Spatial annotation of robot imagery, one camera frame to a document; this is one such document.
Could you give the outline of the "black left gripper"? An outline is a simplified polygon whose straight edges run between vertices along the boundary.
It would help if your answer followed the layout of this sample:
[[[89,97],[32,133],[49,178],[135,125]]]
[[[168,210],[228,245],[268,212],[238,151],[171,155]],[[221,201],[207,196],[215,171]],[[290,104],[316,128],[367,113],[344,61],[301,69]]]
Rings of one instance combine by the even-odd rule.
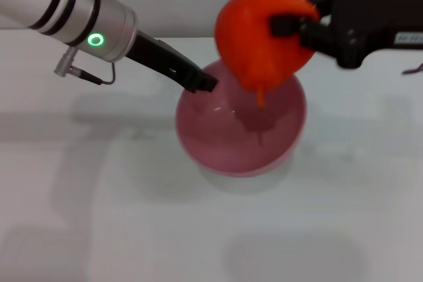
[[[162,40],[138,31],[126,57],[178,83],[190,92],[212,92],[218,80]]]

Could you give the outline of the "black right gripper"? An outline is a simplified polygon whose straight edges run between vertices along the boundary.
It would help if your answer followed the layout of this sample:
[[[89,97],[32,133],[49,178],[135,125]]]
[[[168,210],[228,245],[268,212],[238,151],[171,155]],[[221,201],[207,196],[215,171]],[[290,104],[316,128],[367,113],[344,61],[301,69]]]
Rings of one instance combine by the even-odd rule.
[[[345,69],[359,68],[377,50],[422,49],[422,0],[308,1],[321,18],[332,10],[334,32],[311,16],[284,14],[270,17],[271,35],[298,36],[301,47],[336,57]]]

